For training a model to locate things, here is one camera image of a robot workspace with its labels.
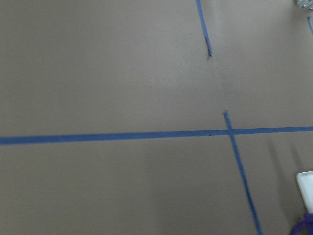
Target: metal object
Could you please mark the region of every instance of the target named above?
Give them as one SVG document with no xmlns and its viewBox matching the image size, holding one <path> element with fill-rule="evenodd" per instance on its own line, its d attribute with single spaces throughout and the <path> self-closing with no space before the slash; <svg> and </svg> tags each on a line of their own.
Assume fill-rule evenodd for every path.
<svg viewBox="0 0 313 235">
<path fill-rule="evenodd" d="M 295 0 L 298 7 L 313 11 L 313 0 Z"/>
</svg>

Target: white object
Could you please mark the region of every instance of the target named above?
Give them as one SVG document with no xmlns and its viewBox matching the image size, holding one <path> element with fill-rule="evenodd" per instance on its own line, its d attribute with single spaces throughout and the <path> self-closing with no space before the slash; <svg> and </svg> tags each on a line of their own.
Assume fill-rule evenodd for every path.
<svg viewBox="0 0 313 235">
<path fill-rule="evenodd" d="M 297 181 L 308 213 L 313 213 L 313 171 L 297 174 Z"/>
<path fill-rule="evenodd" d="M 296 0 L 296 2 L 299 7 L 313 11 L 313 0 Z"/>
</svg>

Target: blue tape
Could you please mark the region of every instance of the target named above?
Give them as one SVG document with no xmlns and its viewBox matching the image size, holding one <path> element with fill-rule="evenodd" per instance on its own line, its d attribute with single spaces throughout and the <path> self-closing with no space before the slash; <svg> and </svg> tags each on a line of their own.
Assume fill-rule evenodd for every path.
<svg viewBox="0 0 313 235">
<path fill-rule="evenodd" d="M 206 23 L 205 23 L 205 19 L 204 19 L 204 16 L 203 16 L 203 11 L 202 11 L 200 0 L 196 0 L 196 3 L 197 3 L 197 8 L 198 8 L 198 13 L 199 13 L 199 17 L 200 17 L 203 33 L 204 33 L 204 36 L 205 36 L 205 42 L 206 42 L 206 45 L 207 45 L 208 53 L 209 53 L 209 56 L 212 57 L 213 56 L 213 50 L 212 50 L 212 46 L 211 46 L 211 42 L 210 42 L 209 33 L 207 32 Z"/>
<path fill-rule="evenodd" d="M 284 133 L 284 132 L 306 132 L 313 131 L 313 126 L 302 127 L 276 127 L 276 128 L 255 128 L 255 129 L 234 129 L 234 135 Z"/>
<path fill-rule="evenodd" d="M 306 132 L 306 131 L 313 131 L 313 127 L 305 126 L 305 127 L 233 129 L 233 134 L 248 135 L 248 134 L 283 133 L 283 132 Z M 135 140 L 135 139 L 179 138 L 196 136 L 227 136 L 227 135 L 228 130 L 202 130 L 202 131 L 53 135 L 53 136 L 13 136 L 13 137 L 0 137 L 0 145 L 65 143 L 65 142 L 83 142 L 83 141 L 117 141 L 117 140 Z"/>
<path fill-rule="evenodd" d="M 256 228 L 256 230 L 258 232 L 258 235 L 263 235 L 261 224 L 260 224 L 260 221 L 259 221 L 259 218 L 258 218 L 258 214 L 257 214 L 257 211 L 255 209 L 255 206 L 254 206 L 254 203 L 253 203 L 253 200 L 252 200 L 252 196 L 251 196 L 251 193 L 250 193 L 250 190 L 249 190 L 249 186 L 248 186 L 248 182 L 247 182 L 247 179 L 246 179 L 244 166 L 242 164 L 240 153 L 239 153 L 238 146 L 237 146 L 237 143 L 236 143 L 234 130 L 232 129 L 230 117 L 229 117 L 229 114 L 228 114 L 227 111 L 224 112 L 224 116 L 225 116 L 225 119 L 226 119 L 226 123 L 227 123 L 227 127 L 228 127 L 228 133 L 229 133 L 231 144 L 232 144 L 232 147 L 233 147 L 233 150 L 234 150 L 234 154 L 235 154 L 235 157 L 236 157 L 237 165 L 238 165 L 238 168 L 239 168 L 239 171 L 240 171 L 240 176 L 241 176 L 241 179 L 243 181 L 245 192 L 246 192 L 246 196 L 247 196 L 247 199 L 248 199 L 248 202 L 249 202 L 249 205 L 250 205 L 250 210 L 251 210 L 252 217 L 253 217 L 253 220 L 254 220 L 254 225 L 255 225 L 255 228 Z"/>
<path fill-rule="evenodd" d="M 312 35 L 313 35 L 313 27 L 312 27 L 312 24 L 311 24 L 311 18 L 310 18 L 310 17 L 308 17 L 308 24 L 309 24 L 311 33 L 312 33 Z"/>
<path fill-rule="evenodd" d="M 0 137 L 0 145 L 35 144 L 35 143 L 65 143 L 82 141 L 114 141 L 153 138 L 178 138 L 195 136 L 225 136 L 227 130 L 204 131 L 169 131 L 169 132 L 135 132 L 111 134 L 55 135 L 55 136 L 16 136 Z"/>
</svg>

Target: tape strip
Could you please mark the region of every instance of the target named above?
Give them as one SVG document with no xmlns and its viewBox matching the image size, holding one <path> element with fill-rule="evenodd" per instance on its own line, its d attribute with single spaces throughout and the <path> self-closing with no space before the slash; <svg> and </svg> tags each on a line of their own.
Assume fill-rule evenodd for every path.
<svg viewBox="0 0 313 235">
<path fill-rule="evenodd" d="M 309 28 L 311 30 L 311 33 L 313 34 L 313 28 L 312 28 L 311 18 L 310 17 L 308 17 L 308 24 L 309 24 Z"/>
<path fill-rule="evenodd" d="M 306 127 L 233 129 L 233 134 L 248 135 L 248 134 L 283 133 L 283 132 L 306 132 L 306 131 L 313 131 L 313 127 L 306 126 Z M 0 137 L 0 145 L 65 143 L 65 142 L 84 142 L 84 141 L 117 141 L 117 140 L 135 140 L 135 139 L 227 136 L 227 135 L 228 130 L 202 130 L 202 131 L 53 135 L 53 136 L 12 136 L 12 137 Z"/>
<path fill-rule="evenodd" d="M 209 33 L 207 32 L 206 23 L 205 23 L 205 19 L 203 16 L 203 11 L 202 11 L 200 0 L 196 0 L 196 3 L 197 3 L 199 18 L 201 21 L 203 33 L 205 36 L 205 42 L 206 42 L 207 50 L 208 50 L 209 56 L 212 57 L 213 56 L 213 50 L 212 50 L 212 46 L 211 46 L 211 42 L 210 42 Z"/>
<path fill-rule="evenodd" d="M 250 210 L 251 210 L 251 213 L 252 213 L 252 217 L 253 217 L 253 220 L 254 220 L 254 225 L 256 227 L 258 235 L 263 235 L 261 224 L 260 224 L 260 221 L 259 221 L 259 218 L 258 218 L 258 214 L 257 214 L 257 211 L 255 209 L 255 206 L 254 206 L 254 203 L 253 203 L 253 200 L 252 200 L 252 196 L 251 196 L 251 193 L 250 193 L 250 190 L 249 190 L 249 186 L 248 186 L 248 182 L 247 182 L 247 179 L 246 179 L 244 166 L 242 164 L 240 153 L 239 153 L 238 146 L 237 146 L 237 143 L 236 143 L 234 130 L 232 129 L 230 117 L 229 117 L 229 114 L 228 114 L 227 111 L 224 113 L 224 116 L 225 116 L 225 119 L 226 119 L 226 123 L 227 123 L 227 127 L 228 127 L 228 133 L 229 133 L 229 137 L 230 137 L 230 140 L 231 140 L 231 144 L 232 144 L 232 147 L 233 147 L 233 150 L 234 150 L 234 154 L 235 154 L 235 157 L 236 157 L 237 166 L 238 166 L 239 171 L 240 171 L 240 176 L 241 176 L 241 179 L 242 179 L 243 184 L 244 184 L 246 196 L 247 196 L 247 199 L 248 199 L 248 202 L 249 202 L 249 206 L 250 206 Z"/>
<path fill-rule="evenodd" d="M 82 142 L 82 141 L 115 141 L 115 140 L 178 138 L 178 137 L 195 137 L 195 136 L 225 136 L 225 135 L 228 135 L 227 130 L 135 132 L 135 133 L 20 136 L 20 137 L 16 136 L 16 137 L 0 137 L 0 145 L 65 143 L 65 142 Z"/>
</svg>

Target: purple string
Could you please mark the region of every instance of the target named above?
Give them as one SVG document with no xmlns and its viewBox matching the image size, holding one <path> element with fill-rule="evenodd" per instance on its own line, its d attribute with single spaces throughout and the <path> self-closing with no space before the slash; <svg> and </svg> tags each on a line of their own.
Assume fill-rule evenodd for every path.
<svg viewBox="0 0 313 235">
<path fill-rule="evenodd" d="M 304 227 L 307 227 L 308 235 L 313 235 L 313 214 L 305 214 L 304 220 L 299 222 L 291 232 L 291 235 L 298 235 Z"/>
</svg>

